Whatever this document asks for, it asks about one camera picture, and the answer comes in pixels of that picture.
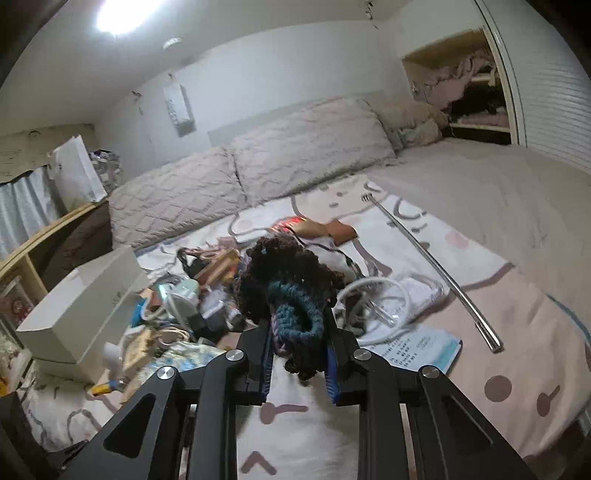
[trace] cardboard box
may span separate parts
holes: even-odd
[[[96,382],[105,342],[119,343],[149,285],[131,247],[70,272],[32,310],[17,335],[42,372]]]

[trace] ceiling light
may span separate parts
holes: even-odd
[[[131,32],[144,23],[164,1],[105,0],[96,21],[96,28],[113,35]]]
[[[162,48],[164,50],[168,50],[170,47],[177,45],[177,44],[181,43],[182,41],[183,41],[183,39],[180,37],[169,38],[167,41],[164,42],[164,45],[162,45]]]

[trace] brown knitted fabric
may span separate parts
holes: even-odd
[[[289,237],[262,237],[247,252],[250,262],[235,284],[238,309],[258,323],[270,319],[267,286],[271,281],[297,283],[320,307],[336,304],[336,293],[345,287],[343,274],[318,262],[318,257]]]
[[[276,302],[282,301],[268,296],[267,288],[271,283],[298,285],[320,312],[336,304],[336,293],[345,286],[343,274],[319,263],[314,253],[289,237],[259,238],[247,254],[250,262],[237,279],[235,297],[242,314],[255,323],[270,319],[271,309],[275,311],[278,308]],[[324,339],[292,343],[285,369],[298,374],[301,381],[309,380],[326,367],[325,344]]]

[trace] metal screw cap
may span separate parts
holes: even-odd
[[[358,348],[356,351],[353,352],[353,356],[357,360],[365,361],[371,358],[371,352],[366,350],[365,348]]]
[[[226,353],[226,358],[231,362],[238,362],[244,358],[244,352],[242,350],[230,350]]]
[[[439,369],[437,367],[427,365],[425,368],[423,368],[423,376],[427,378],[437,378],[439,376]]]
[[[173,367],[160,367],[156,372],[158,378],[160,380],[168,380],[174,376],[174,368]]]

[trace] knitted yarn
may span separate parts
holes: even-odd
[[[297,357],[297,364],[314,370],[319,363],[317,356],[324,336],[322,312],[306,291],[295,283],[273,281],[267,287],[267,296],[275,310],[275,351],[287,353],[294,360]]]
[[[275,352],[300,379],[324,370],[323,311],[336,303],[343,275],[291,238],[260,238],[235,283],[238,308],[258,323],[271,320]]]

